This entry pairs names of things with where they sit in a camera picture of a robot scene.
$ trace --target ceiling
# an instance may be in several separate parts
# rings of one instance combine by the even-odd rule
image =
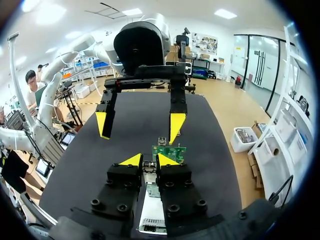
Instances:
[[[25,63],[19,66],[23,68],[46,56],[50,57],[52,53],[45,53],[48,49],[65,46],[71,41],[66,39],[65,36],[72,31],[91,32],[127,19],[126,16],[110,19],[90,13],[106,9],[107,7],[100,4],[101,2],[120,12],[139,8],[144,14],[157,12],[167,17],[198,19],[230,29],[267,28],[283,30],[284,26],[283,17],[267,0],[40,0],[40,4],[31,12],[20,11],[16,14],[2,41],[0,41],[3,51],[2,56],[0,56],[0,82],[7,79],[10,72],[8,43],[5,41],[9,35],[19,32],[15,57],[16,59],[23,56],[27,57]],[[45,3],[52,3],[65,8],[66,13],[63,18],[51,25],[38,25],[36,19]],[[221,8],[236,14],[237,17],[227,20],[214,15],[214,12]]]

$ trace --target desk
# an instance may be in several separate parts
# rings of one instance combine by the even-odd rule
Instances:
[[[188,115],[175,140],[186,147],[185,163],[192,170],[192,181],[207,201],[210,217],[234,216],[242,208],[235,166],[225,136],[207,100],[186,94]],[[117,97],[110,140],[99,137],[93,114],[78,132],[55,167],[42,194],[40,207],[55,219],[69,216],[70,208],[91,211],[95,198],[107,179],[107,170],[135,154],[152,158],[152,145],[168,136],[170,94],[122,92]],[[138,197],[132,237],[138,233],[146,187]]]

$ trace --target workbench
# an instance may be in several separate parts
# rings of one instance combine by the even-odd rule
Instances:
[[[208,216],[234,216],[242,209],[233,159],[225,136],[207,100],[186,94],[188,113],[174,146],[186,147],[184,162],[192,170],[192,181],[208,204]],[[168,137],[170,94],[160,92],[122,92],[117,97],[110,140],[99,137],[93,114],[64,152],[55,167],[40,200],[55,219],[69,216],[70,208],[91,211],[107,179],[107,170],[138,154],[152,158],[152,145],[158,137]],[[139,233],[146,187],[142,184],[131,237]]]

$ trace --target glass door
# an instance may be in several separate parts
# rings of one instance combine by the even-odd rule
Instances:
[[[264,109],[267,109],[275,85],[279,59],[279,41],[250,36],[246,81],[243,89]]]
[[[234,36],[234,49],[231,57],[231,73],[230,76],[237,79],[239,76],[241,81],[245,77],[247,58],[248,58],[248,38],[249,36]]]

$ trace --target ceiling light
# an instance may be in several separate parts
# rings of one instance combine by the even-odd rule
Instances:
[[[224,10],[224,9],[219,9],[214,14],[218,15],[219,17],[225,18],[225,19],[233,19],[233,18],[235,18],[237,16],[234,13],[229,12],[229,11]]]
[[[123,11],[122,13],[127,16],[132,16],[132,15],[142,14],[142,11],[139,8],[135,8],[135,9]]]
[[[48,53],[52,53],[54,50],[56,50],[57,48],[56,47],[52,47],[50,49],[48,49],[45,53],[48,54]]]
[[[17,61],[15,61],[15,65],[20,65],[23,64],[25,62],[25,60],[27,59],[26,56],[20,57]]]
[[[21,5],[22,11],[25,13],[30,12],[38,5],[39,2],[40,0],[24,0]]]
[[[80,31],[72,31],[70,33],[68,33],[67,35],[65,35],[66,39],[75,39],[77,37],[80,37],[82,33]]]
[[[36,23],[39,25],[54,24],[59,21],[67,11],[59,5],[43,4],[42,6],[36,20]]]

